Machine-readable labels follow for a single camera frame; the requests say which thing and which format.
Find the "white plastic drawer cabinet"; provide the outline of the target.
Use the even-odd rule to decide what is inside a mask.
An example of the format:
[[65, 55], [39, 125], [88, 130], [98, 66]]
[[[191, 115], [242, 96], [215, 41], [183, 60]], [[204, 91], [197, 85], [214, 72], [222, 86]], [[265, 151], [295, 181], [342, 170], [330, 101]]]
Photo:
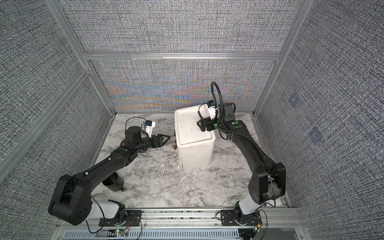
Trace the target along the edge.
[[198, 121], [209, 117], [206, 104], [175, 111], [175, 132], [179, 163], [184, 170], [204, 168], [211, 164], [216, 141], [214, 131], [202, 131]]

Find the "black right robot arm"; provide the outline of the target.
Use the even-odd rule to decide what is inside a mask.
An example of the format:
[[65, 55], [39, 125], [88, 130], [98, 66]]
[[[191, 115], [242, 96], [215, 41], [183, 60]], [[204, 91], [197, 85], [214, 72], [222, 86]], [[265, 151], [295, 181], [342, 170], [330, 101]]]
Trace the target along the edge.
[[256, 143], [247, 125], [237, 120], [236, 105], [233, 103], [216, 104], [213, 100], [198, 107], [200, 120], [197, 122], [202, 132], [215, 129], [224, 133], [244, 155], [252, 171], [248, 184], [248, 194], [235, 204], [235, 220], [246, 225], [259, 218], [259, 209], [268, 201], [276, 201], [286, 193], [286, 167], [276, 163]]

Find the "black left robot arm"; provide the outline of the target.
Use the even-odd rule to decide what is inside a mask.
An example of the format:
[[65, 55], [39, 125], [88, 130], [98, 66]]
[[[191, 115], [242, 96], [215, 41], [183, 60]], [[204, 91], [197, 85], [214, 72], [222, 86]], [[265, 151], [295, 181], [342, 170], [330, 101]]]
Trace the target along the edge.
[[48, 212], [74, 226], [85, 221], [92, 210], [92, 191], [116, 171], [131, 164], [138, 153], [161, 148], [170, 140], [167, 135], [149, 136], [141, 127], [129, 127], [125, 140], [98, 164], [73, 176], [63, 175], [54, 190]]

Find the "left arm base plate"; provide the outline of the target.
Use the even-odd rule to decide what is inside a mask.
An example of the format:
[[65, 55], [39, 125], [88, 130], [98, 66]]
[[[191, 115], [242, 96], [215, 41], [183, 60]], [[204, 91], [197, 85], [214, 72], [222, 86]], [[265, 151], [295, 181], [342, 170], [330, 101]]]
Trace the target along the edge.
[[139, 227], [140, 221], [142, 218], [141, 210], [128, 210], [123, 214], [117, 213], [117, 215], [112, 219], [106, 219], [104, 223], [104, 219], [100, 219], [99, 226], [104, 227]]

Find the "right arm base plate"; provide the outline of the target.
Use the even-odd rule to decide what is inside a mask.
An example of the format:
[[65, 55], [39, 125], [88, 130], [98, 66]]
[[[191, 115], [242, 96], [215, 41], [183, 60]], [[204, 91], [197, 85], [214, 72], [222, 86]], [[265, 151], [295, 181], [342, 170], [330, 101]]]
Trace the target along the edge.
[[244, 215], [238, 209], [221, 210], [220, 220], [223, 226], [258, 226], [263, 224], [259, 211]]

